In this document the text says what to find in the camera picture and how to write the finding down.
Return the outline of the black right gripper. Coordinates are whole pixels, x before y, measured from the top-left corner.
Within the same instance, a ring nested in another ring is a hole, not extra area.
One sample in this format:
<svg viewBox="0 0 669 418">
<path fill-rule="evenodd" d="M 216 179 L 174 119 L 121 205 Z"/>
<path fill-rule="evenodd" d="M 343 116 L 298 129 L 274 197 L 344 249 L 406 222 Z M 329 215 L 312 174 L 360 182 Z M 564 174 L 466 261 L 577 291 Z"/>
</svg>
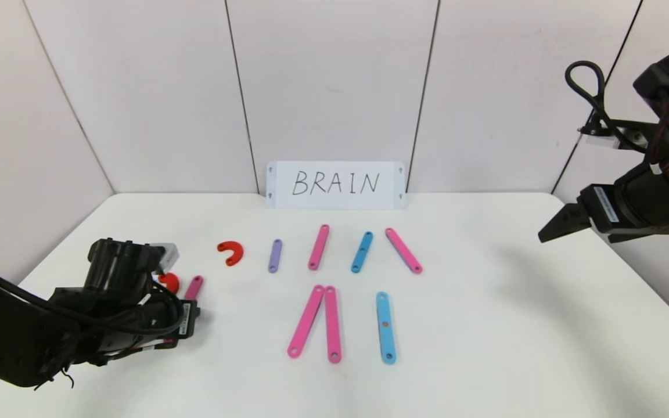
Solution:
<svg viewBox="0 0 669 418">
<path fill-rule="evenodd" d="M 537 237 L 547 243 L 590 229 L 590 218 L 606 235 L 659 235 L 668 202 L 669 174 L 654 174 L 650 166 L 637 165 L 614 183 L 584 188 L 578 203 L 565 204 Z"/>
</svg>

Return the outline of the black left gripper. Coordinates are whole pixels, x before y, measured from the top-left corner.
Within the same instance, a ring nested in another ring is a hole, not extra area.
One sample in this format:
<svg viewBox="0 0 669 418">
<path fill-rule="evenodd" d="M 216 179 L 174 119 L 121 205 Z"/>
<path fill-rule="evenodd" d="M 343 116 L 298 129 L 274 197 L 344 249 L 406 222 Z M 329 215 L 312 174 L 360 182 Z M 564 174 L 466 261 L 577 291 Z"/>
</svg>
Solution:
<svg viewBox="0 0 669 418">
<path fill-rule="evenodd" d="M 196 318 L 201 315 L 201 308 L 197 307 L 197 301 L 194 299 L 183 299 L 182 312 L 178 313 L 175 304 L 170 302 L 149 302 L 152 307 L 149 309 L 148 325 L 152 330 L 162 329 L 174 325 L 181 316 L 179 326 L 169 333 L 163 333 L 161 336 L 165 340 L 183 340 L 191 338 L 196 327 Z"/>
</svg>

